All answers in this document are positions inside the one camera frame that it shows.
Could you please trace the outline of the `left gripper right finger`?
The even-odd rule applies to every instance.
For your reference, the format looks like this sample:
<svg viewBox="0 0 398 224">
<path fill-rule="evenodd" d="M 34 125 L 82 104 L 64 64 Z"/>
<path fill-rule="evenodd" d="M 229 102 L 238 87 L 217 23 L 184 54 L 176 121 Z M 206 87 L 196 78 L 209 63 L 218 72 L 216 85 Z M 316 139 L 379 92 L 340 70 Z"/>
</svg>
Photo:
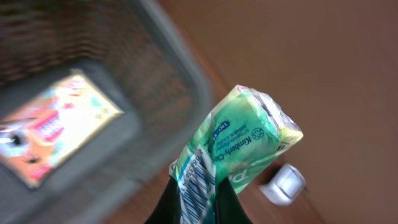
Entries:
<svg viewBox="0 0 398 224">
<path fill-rule="evenodd" d="M 215 205 L 216 224 L 252 224 L 227 177 L 217 186 Z"/>
</svg>

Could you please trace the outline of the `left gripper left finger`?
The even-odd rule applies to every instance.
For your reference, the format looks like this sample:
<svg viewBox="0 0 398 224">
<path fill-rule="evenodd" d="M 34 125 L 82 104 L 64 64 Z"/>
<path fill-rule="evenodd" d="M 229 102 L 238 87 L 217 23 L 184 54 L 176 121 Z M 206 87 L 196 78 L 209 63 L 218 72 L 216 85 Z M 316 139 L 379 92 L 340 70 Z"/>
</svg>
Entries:
<svg viewBox="0 0 398 224">
<path fill-rule="evenodd" d="M 180 192 L 177 181 L 170 177 L 158 204 L 145 224 L 180 224 Z"/>
</svg>

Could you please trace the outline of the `green tissue pack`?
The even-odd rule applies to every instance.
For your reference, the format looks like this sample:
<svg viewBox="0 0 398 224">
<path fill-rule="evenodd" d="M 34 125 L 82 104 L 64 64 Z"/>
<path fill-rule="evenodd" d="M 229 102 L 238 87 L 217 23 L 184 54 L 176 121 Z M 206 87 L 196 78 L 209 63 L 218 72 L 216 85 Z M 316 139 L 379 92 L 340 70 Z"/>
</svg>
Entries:
<svg viewBox="0 0 398 224">
<path fill-rule="evenodd" d="M 216 188 L 228 179 L 239 194 L 303 132 L 267 94 L 236 85 L 207 115 L 170 165 L 180 223 L 214 223 Z"/>
</svg>

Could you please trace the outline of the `yellow snack packet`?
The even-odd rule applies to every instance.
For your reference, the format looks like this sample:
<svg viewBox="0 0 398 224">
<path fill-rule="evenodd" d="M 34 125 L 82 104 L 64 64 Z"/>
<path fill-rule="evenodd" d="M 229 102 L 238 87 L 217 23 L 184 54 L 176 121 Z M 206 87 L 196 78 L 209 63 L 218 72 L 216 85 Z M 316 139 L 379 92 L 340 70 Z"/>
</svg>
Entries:
<svg viewBox="0 0 398 224">
<path fill-rule="evenodd" d="M 31 189 L 123 114 L 83 72 L 51 84 L 1 120 L 1 161 Z"/>
</svg>

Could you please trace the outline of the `white barcode scanner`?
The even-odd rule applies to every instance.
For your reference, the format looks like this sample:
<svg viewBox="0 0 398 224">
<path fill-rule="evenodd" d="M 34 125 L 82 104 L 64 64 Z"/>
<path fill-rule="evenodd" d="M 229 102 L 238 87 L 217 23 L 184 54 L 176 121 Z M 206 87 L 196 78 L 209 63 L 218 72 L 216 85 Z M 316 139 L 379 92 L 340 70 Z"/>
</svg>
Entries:
<svg viewBox="0 0 398 224">
<path fill-rule="evenodd" d="M 273 204 L 288 206 L 305 186 L 305 178 L 299 170 L 290 164 L 284 164 L 268 183 L 259 186 L 259 190 Z"/>
</svg>

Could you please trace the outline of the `grey plastic mesh basket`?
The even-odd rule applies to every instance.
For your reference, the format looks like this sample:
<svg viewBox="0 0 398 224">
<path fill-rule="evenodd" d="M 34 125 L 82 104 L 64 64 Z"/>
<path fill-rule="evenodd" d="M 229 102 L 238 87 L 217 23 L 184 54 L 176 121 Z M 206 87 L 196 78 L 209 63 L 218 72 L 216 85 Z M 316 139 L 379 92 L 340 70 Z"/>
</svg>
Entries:
<svg viewBox="0 0 398 224">
<path fill-rule="evenodd" d="M 100 223 L 181 151 L 212 106 L 157 1 L 2 1 L 1 116 L 80 69 L 122 111 L 40 187 L 1 166 L 2 223 Z"/>
</svg>

